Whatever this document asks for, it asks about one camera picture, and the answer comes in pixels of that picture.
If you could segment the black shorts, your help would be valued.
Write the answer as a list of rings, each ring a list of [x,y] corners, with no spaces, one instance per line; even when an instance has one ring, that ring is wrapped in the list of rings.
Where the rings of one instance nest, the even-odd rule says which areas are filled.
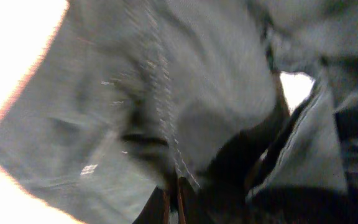
[[[88,223],[177,180],[214,223],[358,223],[358,1],[70,1],[0,166]]]

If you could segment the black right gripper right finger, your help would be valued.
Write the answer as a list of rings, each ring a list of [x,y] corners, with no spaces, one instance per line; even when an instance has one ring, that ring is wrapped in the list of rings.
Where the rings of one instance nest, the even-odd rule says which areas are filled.
[[[184,177],[177,180],[177,204],[179,224],[214,224],[200,205],[191,184]]]

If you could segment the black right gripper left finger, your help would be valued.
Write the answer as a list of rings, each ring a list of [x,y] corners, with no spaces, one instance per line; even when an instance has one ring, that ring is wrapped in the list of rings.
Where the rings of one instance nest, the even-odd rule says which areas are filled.
[[[170,195],[156,187],[132,224],[169,224]]]

